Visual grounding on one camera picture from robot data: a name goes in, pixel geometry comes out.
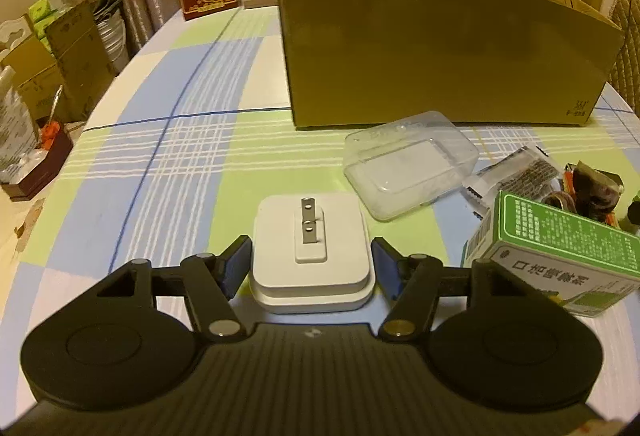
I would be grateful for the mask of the white power adapter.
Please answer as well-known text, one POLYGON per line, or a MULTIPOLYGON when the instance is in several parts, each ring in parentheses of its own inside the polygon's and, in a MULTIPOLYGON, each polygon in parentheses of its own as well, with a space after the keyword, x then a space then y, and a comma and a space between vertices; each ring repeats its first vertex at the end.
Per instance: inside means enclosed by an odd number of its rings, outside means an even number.
POLYGON ((258 205, 250 291, 266 311, 354 311, 374 287, 367 222, 356 195, 275 195, 258 205))

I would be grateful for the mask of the white plastic bag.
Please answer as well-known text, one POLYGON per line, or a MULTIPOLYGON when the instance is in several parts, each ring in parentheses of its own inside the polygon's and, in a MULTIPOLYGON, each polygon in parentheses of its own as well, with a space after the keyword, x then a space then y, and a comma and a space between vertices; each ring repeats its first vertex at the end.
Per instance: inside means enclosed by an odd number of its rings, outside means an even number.
POLYGON ((1 69, 1 182, 9 183, 20 170, 21 160, 39 143, 36 123, 14 88, 15 70, 1 69))

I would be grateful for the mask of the large cardboard box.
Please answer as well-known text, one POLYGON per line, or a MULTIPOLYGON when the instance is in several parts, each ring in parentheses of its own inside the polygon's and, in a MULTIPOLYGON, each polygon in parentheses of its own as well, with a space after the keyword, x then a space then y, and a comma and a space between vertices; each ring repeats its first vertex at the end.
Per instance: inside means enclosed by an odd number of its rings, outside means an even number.
POLYGON ((623 33, 581 0, 278 0, 301 129, 438 111, 583 125, 623 33))

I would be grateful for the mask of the clear packet dark contents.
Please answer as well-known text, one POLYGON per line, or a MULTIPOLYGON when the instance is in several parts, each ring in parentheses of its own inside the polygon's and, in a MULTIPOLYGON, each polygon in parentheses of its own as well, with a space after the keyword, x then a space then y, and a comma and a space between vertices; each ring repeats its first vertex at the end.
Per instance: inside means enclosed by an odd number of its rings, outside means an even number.
POLYGON ((477 214, 484 217, 494 205, 499 191, 541 200, 559 190, 562 169, 539 146, 523 145, 506 158, 465 178, 462 193, 477 214))

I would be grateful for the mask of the green white medicine box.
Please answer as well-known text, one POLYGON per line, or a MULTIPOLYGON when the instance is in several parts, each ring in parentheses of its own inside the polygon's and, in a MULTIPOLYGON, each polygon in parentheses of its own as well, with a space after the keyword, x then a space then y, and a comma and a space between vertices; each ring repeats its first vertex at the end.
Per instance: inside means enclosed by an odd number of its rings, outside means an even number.
POLYGON ((464 246, 462 265, 488 260, 582 317, 639 290, 639 238, 500 191, 464 246))

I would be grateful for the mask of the orange handled tool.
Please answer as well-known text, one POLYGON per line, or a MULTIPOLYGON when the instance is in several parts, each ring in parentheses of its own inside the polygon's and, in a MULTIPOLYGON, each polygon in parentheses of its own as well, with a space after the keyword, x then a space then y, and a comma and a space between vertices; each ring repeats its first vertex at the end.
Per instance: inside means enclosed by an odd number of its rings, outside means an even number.
POLYGON ((44 150, 49 150, 52 147, 55 138, 58 136, 58 132, 60 132, 61 129, 61 126, 54 120, 54 115, 56 108, 58 108, 58 101, 60 100, 60 97, 63 93, 63 89, 64 86, 60 85, 56 90, 53 97, 52 107, 49 113, 48 120, 46 123, 44 123, 44 126, 41 129, 40 147, 44 150))

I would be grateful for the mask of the brown cardboard box stack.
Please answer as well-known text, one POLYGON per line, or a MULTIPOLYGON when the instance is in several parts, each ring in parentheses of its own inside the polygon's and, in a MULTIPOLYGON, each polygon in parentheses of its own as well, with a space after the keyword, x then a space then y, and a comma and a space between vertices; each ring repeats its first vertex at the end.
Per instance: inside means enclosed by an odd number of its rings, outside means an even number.
POLYGON ((1 60, 15 71, 14 89, 32 118, 86 121, 115 78, 93 18, 81 2, 47 26, 43 45, 33 34, 1 60))

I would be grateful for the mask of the clear plastic case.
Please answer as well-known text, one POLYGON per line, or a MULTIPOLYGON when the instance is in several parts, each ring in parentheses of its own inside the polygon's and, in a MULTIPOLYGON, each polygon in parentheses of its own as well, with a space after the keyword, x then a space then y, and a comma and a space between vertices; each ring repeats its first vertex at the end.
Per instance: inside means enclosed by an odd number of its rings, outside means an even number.
POLYGON ((379 222, 406 214, 459 188, 480 152, 438 111, 352 132, 343 173, 379 222))

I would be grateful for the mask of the quilted brown chair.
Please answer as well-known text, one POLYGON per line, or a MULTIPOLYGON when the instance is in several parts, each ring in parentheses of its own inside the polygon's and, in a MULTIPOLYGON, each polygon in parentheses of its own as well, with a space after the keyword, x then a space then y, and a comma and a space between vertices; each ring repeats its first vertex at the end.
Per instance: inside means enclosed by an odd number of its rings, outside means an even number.
POLYGON ((611 19, 623 31, 623 45, 616 57, 608 82, 639 115, 640 103, 640 7, 639 0, 615 0, 611 19))

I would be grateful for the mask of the checkered tablecloth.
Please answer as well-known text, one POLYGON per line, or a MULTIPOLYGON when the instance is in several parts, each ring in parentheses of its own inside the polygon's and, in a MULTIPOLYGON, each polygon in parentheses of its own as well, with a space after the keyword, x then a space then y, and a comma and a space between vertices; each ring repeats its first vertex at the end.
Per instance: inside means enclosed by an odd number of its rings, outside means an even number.
MULTIPOLYGON (((611 86, 584 127, 471 126, 477 167, 537 144, 561 167, 585 161, 639 191, 639 120, 611 86)), ((26 334, 134 257, 177 265, 220 253, 253 234, 257 206, 280 193, 352 190, 342 170, 348 132, 296 131, 288 102, 278 11, 235 10, 160 29, 114 80, 79 135, 40 215, 18 251, 15 230, 31 208, 1 192, 1 427, 34 403, 20 369, 26 334)), ((372 237, 402 253, 451 266, 478 224, 460 193, 400 219, 372 237)), ((589 399, 609 419, 639 412, 639 293, 585 319, 604 347, 589 399)))

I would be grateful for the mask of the dark wooden tray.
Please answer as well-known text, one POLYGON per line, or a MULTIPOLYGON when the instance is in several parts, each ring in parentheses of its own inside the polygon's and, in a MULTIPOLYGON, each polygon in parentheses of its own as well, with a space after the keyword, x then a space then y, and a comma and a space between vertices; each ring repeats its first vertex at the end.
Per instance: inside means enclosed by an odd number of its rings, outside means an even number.
POLYGON ((32 200, 62 170, 74 145, 65 127, 60 126, 60 132, 49 150, 39 148, 32 151, 27 162, 18 169, 17 175, 11 181, 1 183, 1 189, 12 202, 32 200))

